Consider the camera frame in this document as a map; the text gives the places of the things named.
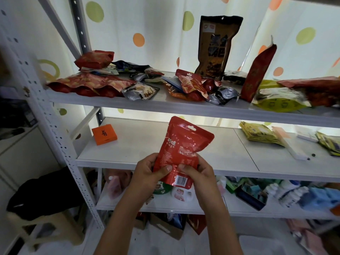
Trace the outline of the person's right hand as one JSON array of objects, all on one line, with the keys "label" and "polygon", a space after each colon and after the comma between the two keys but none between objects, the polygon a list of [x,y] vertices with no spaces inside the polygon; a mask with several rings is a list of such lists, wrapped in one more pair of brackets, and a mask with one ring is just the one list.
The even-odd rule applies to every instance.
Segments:
[{"label": "person's right hand", "polygon": [[209,163],[197,155],[199,179],[193,181],[194,190],[198,203],[205,214],[213,210],[226,209],[218,189],[214,170]]}]

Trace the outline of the red snack pouch with barcode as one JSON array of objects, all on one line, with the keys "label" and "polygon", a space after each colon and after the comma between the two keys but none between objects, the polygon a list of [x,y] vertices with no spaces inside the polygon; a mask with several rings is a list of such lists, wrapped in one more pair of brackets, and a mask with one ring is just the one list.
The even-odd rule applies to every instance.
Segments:
[{"label": "red snack pouch with barcode", "polygon": [[173,116],[168,124],[167,133],[157,159],[153,172],[170,165],[171,172],[161,181],[173,187],[190,189],[193,180],[178,169],[179,164],[189,165],[194,169],[198,167],[197,153],[204,150],[214,139],[214,134],[200,128],[180,117]]}]

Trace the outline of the person's right forearm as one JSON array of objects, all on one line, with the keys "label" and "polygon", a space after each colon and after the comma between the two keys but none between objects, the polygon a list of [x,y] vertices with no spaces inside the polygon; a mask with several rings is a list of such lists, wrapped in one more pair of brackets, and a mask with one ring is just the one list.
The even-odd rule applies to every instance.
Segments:
[{"label": "person's right forearm", "polygon": [[210,255],[243,255],[235,227],[221,196],[215,200],[198,199],[207,224]]}]

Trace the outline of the pink plastic bag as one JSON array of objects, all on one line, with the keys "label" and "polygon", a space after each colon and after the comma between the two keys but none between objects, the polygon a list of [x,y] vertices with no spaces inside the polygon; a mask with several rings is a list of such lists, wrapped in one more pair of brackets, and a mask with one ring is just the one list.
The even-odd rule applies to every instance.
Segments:
[{"label": "pink plastic bag", "polygon": [[104,169],[104,178],[107,182],[107,192],[111,200],[119,197],[130,184],[132,171],[121,169]]}]

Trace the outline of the brown cardboard box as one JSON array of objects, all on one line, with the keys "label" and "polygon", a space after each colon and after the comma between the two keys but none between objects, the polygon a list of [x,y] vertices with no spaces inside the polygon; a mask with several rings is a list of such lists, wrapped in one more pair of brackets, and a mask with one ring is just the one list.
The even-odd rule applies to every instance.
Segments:
[{"label": "brown cardboard box", "polygon": [[150,213],[150,224],[175,240],[183,236],[186,220],[187,214]]}]

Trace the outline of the white metal shelf rack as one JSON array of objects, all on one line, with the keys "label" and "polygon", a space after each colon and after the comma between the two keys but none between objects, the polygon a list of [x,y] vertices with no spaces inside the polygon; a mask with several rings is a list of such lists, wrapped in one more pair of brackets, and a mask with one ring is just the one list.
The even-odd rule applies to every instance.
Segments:
[{"label": "white metal shelf rack", "polygon": [[[79,55],[77,53],[78,49],[74,46],[72,39],[68,35],[67,30],[62,24],[58,14],[56,13],[50,0],[37,0],[41,7],[44,9],[45,13],[51,20],[52,24],[56,27],[57,31],[61,35],[62,39],[65,39],[66,45],[71,45],[69,49],[74,55]],[[49,141],[52,141],[54,147],[58,147],[58,155],[63,156],[63,161],[67,163],[69,170],[74,177],[75,182],[83,195],[83,198],[91,211],[93,220],[96,222],[97,227],[103,229],[105,224],[103,218],[98,214],[99,210],[114,210],[114,207],[109,207],[104,203],[100,203],[97,206],[97,201],[93,196],[93,192],[86,180],[82,167],[97,167],[99,170],[104,168],[116,168],[123,170],[133,170],[135,167],[135,162],[123,162],[118,160],[101,160],[101,158],[108,158],[108,156],[100,156],[99,151],[96,153],[94,158],[96,159],[78,159],[77,152],[74,149],[73,139],[77,137],[79,132],[84,126],[88,126],[88,122],[91,121],[96,111],[100,110],[100,107],[111,107],[111,108],[124,108],[130,110],[140,110],[140,111],[151,111],[151,112],[167,112],[167,113],[177,113],[182,111],[184,114],[188,115],[201,115],[201,116],[218,116],[226,119],[249,119],[255,120],[260,119],[260,117],[268,121],[277,123],[292,123],[310,126],[322,126],[322,127],[333,127],[340,128],[340,111],[337,113],[327,114],[321,116],[321,111],[327,111],[326,108],[315,109],[315,112],[308,111],[309,114],[290,114],[290,113],[275,113],[267,112],[261,110],[251,110],[248,109],[249,105],[244,101],[232,102],[230,105],[227,104],[225,108],[219,108],[217,111],[213,111],[213,105],[208,104],[193,104],[187,101],[180,101],[179,99],[172,98],[169,94],[166,94],[165,87],[162,87],[160,94],[157,94],[156,98],[151,101],[128,101],[126,98],[90,98],[84,97],[77,94],[62,94],[60,92],[55,92],[53,90],[45,89],[45,79],[40,72],[38,67],[37,59],[27,52],[26,46],[23,40],[20,38],[19,31],[15,24],[13,18],[13,11],[11,7],[8,6],[7,0],[0,0],[0,41],[4,50],[4,59],[11,69],[13,76],[17,77],[17,81],[24,88],[25,99],[28,101],[29,105],[32,106],[32,110],[38,117],[39,123],[45,127]],[[91,113],[89,113],[82,121],[77,125],[74,131],[67,135],[66,128],[61,123],[62,121],[56,116],[53,110],[52,103],[64,103],[64,104],[77,104],[77,105],[87,105],[93,106]],[[249,168],[237,168],[236,169],[223,169],[218,166],[214,166],[216,169],[215,174],[229,175],[229,176],[246,176],[246,177],[256,177],[260,178],[276,178],[276,179],[290,179],[290,180],[305,180],[305,181],[320,181],[329,183],[340,183],[340,158],[330,158],[330,165],[324,171],[317,171],[317,173],[312,173],[313,168],[318,169],[321,165],[326,165],[326,158],[316,158],[316,161],[310,163],[310,169],[305,163],[297,164],[296,173],[290,173],[287,170],[283,171],[259,171],[256,167],[256,163],[253,162],[253,157],[251,154],[247,156],[241,156],[240,159],[235,157],[235,161],[240,160],[244,163],[244,167]],[[268,217],[268,218],[311,218],[311,219],[323,219],[323,220],[334,220],[340,222],[340,217],[334,216],[331,212],[322,212],[321,214],[307,214],[299,215],[299,210],[291,215],[289,214],[275,214],[273,211],[269,210],[271,213],[265,212],[243,212],[242,211],[231,211],[232,216],[242,216],[242,217]]]}]

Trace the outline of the yellow patterned packet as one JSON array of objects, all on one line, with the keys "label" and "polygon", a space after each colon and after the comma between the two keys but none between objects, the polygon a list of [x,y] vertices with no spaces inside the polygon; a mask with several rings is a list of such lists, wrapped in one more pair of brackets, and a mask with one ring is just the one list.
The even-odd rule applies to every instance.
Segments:
[{"label": "yellow patterned packet", "polygon": [[245,121],[241,121],[239,126],[249,141],[284,146],[283,143],[278,139],[277,135],[264,124],[247,123]]}]

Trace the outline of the blue and orange packet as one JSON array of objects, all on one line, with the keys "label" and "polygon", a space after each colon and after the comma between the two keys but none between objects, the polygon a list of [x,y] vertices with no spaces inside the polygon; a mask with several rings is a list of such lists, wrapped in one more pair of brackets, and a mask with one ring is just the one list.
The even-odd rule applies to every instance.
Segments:
[{"label": "blue and orange packet", "polygon": [[191,99],[182,89],[182,83],[179,80],[178,77],[161,77],[162,80],[165,81],[165,86],[169,92],[169,94],[178,99],[182,99],[185,101],[191,101],[194,100]]}]

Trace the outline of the crumpled silver packet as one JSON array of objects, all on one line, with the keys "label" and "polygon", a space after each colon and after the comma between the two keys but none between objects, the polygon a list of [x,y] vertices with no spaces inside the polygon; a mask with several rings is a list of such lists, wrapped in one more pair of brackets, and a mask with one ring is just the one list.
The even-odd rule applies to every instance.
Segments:
[{"label": "crumpled silver packet", "polygon": [[212,91],[208,94],[208,99],[206,102],[223,106],[227,104],[232,99],[238,99],[239,93],[232,87],[219,87],[217,90]]}]

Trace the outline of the silver packet with food picture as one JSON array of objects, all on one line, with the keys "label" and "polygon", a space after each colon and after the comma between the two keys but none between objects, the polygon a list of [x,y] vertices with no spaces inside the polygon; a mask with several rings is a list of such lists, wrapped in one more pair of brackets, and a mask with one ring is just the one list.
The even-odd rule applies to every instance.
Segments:
[{"label": "silver packet with food picture", "polygon": [[159,90],[158,87],[137,82],[123,89],[121,93],[130,101],[146,101],[153,98]]}]

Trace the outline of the black and white packet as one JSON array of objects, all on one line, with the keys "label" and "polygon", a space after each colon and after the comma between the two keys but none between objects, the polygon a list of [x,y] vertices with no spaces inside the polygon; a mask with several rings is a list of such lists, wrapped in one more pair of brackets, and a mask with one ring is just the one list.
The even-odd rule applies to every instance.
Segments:
[{"label": "black and white packet", "polygon": [[243,71],[226,71],[223,75],[224,81],[232,82],[235,85],[242,86],[247,78],[248,73]]}]

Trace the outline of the long white box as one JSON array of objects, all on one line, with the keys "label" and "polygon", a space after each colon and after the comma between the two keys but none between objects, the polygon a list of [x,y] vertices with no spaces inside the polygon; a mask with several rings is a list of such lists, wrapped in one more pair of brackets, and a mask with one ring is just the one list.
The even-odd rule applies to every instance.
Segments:
[{"label": "long white box", "polygon": [[302,161],[310,160],[309,156],[295,142],[295,137],[292,137],[281,127],[272,127],[272,131],[294,159]]}]

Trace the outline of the dark blue packet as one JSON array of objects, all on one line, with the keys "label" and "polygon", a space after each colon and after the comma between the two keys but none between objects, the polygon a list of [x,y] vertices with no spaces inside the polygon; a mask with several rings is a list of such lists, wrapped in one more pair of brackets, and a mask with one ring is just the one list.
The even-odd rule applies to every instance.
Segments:
[{"label": "dark blue packet", "polygon": [[129,62],[125,62],[123,60],[118,60],[116,62],[111,62],[112,65],[115,65],[116,70],[119,74],[121,73],[144,73],[146,69],[151,68],[150,65],[138,65]]}]

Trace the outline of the small puffy red pouch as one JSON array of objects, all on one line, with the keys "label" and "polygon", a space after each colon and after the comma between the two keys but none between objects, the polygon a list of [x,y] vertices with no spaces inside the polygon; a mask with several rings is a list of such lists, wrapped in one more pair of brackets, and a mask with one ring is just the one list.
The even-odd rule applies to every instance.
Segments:
[{"label": "small puffy red pouch", "polygon": [[83,67],[90,69],[103,69],[111,64],[114,59],[113,51],[94,50],[81,55],[74,64],[81,70]]}]

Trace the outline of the wide red foil pouch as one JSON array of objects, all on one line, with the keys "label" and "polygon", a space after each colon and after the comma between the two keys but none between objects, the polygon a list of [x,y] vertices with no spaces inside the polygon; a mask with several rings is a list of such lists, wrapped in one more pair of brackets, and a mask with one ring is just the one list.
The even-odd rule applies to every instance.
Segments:
[{"label": "wide red foil pouch", "polygon": [[312,106],[340,105],[340,76],[280,80],[277,83],[303,92]]}]

